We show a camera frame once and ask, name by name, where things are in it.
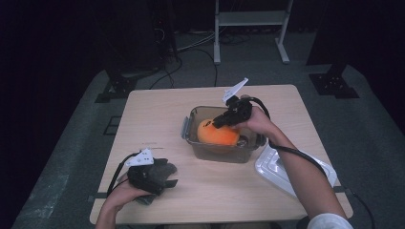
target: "dark floor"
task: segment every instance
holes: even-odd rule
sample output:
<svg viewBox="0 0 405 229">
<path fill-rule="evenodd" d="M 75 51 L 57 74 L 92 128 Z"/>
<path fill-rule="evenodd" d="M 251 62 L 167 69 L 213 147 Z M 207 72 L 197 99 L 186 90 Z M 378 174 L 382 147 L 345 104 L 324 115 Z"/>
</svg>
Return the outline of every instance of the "dark floor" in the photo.
<svg viewBox="0 0 405 229">
<path fill-rule="evenodd" d="M 164 77 L 153 89 L 233 86 L 244 77 L 249 78 L 248 85 L 295 85 L 341 183 L 362 197 L 373 213 L 376 228 L 403 227 L 405 139 L 367 79 L 348 66 L 343 77 L 359 98 L 319 95 L 309 74 L 325 73 L 330 66 L 306 66 L 315 34 L 287 34 L 285 45 L 291 60 L 288 65 L 280 59 L 275 35 L 243 36 L 246 41 L 237 46 L 222 46 L 219 66 L 208 56 L 213 53 L 212 43 L 180 53 L 182 65 L 171 74 L 173 81 Z M 202 38 L 195 35 L 177 35 L 179 47 L 199 39 Z M 179 65 L 172 58 L 166 69 L 172 72 Z M 166 72 L 161 71 L 142 78 L 136 90 L 148 90 L 164 75 Z M 110 118 L 121 115 L 125 106 L 125 99 L 95 103 L 107 83 L 105 72 L 95 76 L 13 228 L 94 227 L 89 222 L 92 196 L 114 142 L 113 135 L 103 133 Z M 353 227 L 371 228 L 372 220 L 364 206 L 356 198 L 349 198 L 354 211 L 350 219 Z M 280 224 L 283 228 L 295 228 L 296 221 Z"/>
</svg>

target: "wooden table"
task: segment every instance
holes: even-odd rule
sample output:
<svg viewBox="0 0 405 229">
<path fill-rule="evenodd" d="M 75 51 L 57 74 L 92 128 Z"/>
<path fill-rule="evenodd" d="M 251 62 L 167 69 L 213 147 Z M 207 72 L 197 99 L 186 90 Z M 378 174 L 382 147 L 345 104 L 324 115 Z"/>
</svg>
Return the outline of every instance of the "wooden table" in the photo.
<svg viewBox="0 0 405 229">
<path fill-rule="evenodd" d="M 198 106 L 224 107 L 228 88 L 192 88 L 133 91 L 119 124 L 116 139 L 98 191 L 106 193 L 119 163 L 128 155 L 150 147 L 155 158 L 168 158 L 178 171 L 169 179 L 177 186 L 154 202 L 131 202 L 118 213 L 119 224 L 173 224 L 200 222 L 271 221 L 301 219 L 300 202 L 260 177 L 254 163 L 264 147 L 244 164 L 197 159 L 192 146 L 181 138 L 186 116 Z M 244 86 L 237 94 L 260 98 L 271 119 L 301 150 L 330 164 L 308 111 L 293 85 Z M 344 193 L 337 194 L 348 217 L 352 208 Z M 96 223 L 104 202 L 97 198 L 91 223 Z"/>
</svg>

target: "orange object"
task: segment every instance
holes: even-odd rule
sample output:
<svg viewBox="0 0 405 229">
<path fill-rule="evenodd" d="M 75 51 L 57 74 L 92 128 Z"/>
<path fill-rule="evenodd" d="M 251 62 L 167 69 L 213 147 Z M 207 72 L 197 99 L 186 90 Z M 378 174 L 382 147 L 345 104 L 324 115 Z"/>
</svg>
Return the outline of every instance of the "orange object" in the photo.
<svg viewBox="0 0 405 229">
<path fill-rule="evenodd" d="M 213 124 L 213 119 L 202 121 L 197 129 L 197 138 L 199 142 L 219 144 L 219 145 L 236 145 L 239 140 L 239 130 L 232 129 L 229 126 L 223 126 L 217 129 Z"/>
</svg>

